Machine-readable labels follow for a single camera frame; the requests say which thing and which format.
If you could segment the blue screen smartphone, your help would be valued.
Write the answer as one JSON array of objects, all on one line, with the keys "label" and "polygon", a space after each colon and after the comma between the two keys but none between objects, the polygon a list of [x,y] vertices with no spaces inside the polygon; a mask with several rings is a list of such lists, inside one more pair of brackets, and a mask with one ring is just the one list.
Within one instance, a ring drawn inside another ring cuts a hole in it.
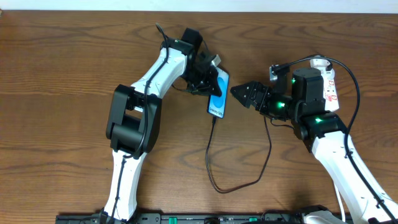
[{"label": "blue screen smartphone", "polygon": [[218,72],[217,82],[221,90],[221,96],[211,95],[209,97],[207,112],[217,118],[223,119],[228,95],[229,75],[218,67],[216,70]]}]

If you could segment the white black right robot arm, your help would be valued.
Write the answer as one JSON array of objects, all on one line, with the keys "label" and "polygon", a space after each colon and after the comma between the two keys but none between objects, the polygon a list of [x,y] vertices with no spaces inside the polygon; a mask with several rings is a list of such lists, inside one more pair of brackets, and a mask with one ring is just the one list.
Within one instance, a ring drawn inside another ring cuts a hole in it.
[{"label": "white black right robot arm", "polygon": [[231,88],[243,106],[292,123],[294,134],[330,175],[353,223],[397,223],[397,203],[386,194],[354,147],[349,129],[326,106],[325,79],[317,68],[292,74],[292,93],[251,81]]}]

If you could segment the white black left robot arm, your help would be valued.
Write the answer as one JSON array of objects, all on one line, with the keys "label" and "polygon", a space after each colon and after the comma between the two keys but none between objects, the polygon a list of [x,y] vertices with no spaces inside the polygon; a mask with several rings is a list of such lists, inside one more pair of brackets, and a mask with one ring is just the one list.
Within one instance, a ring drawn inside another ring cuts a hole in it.
[{"label": "white black left robot arm", "polygon": [[201,51],[203,37],[187,28],[181,38],[162,34],[160,53],[151,68],[133,84],[118,85],[113,93],[106,127],[113,154],[109,198],[100,223],[127,223],[137,208],[137,186],[144,159],[159,136],[162,100],[178,78],[193,95],[221,96],[220,58]]}]

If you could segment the white USB charger plug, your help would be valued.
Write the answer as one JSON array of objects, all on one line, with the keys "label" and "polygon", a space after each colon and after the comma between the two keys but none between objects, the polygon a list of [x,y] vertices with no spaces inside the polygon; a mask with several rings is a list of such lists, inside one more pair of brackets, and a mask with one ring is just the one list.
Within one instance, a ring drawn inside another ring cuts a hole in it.
[{"label": "white USB charger plug", "polygon": [[321,74],[324,80],[334,80],[335,77],[335,71],[333,69],[331,70],[321,70]]}]

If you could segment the white power strip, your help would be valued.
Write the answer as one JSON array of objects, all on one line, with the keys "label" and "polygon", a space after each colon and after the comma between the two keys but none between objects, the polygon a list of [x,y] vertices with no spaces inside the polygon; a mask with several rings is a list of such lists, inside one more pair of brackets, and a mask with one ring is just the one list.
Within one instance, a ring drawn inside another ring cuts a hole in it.
[{"label": "white power strip", "polygon": [[[311,59],[310,66],[321,70],[331,70],[333,65],[331,62],[325,59]],[[326,101],[325,110],[334,112],[339,109],[338,97],[336,92],[335,80],[324,80],[323,79],[323,97]]]}]

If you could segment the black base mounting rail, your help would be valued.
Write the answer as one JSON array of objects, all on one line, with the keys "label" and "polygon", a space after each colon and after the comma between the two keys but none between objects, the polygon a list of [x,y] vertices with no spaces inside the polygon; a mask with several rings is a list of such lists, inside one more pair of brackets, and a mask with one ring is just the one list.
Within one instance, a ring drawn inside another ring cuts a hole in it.
[{"label": "black base mounting rail", "polygon": [[324,216],[299,215],[287,213],[265,213],[262,215],[161,215],[159,213],[141,213],[130,219],[113,221],[132,224],[239,224],[239,223],[341,223],[342,220],[332,214]]}]

